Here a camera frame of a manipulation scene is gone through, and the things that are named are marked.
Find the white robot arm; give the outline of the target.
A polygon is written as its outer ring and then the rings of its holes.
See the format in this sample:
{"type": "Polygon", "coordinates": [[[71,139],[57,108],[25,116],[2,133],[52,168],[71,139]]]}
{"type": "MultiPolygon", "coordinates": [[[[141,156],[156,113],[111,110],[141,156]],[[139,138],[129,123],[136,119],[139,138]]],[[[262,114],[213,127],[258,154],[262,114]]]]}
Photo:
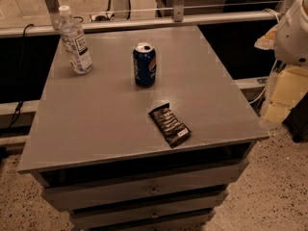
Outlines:
{"type": "Polygon", "coordinates": [[[295,0],[280,21],[254,46],[274,51],[283,70],[272,70],[266,84],[261,119],[282,123],[308,92],[308,0],[295,0]]]}

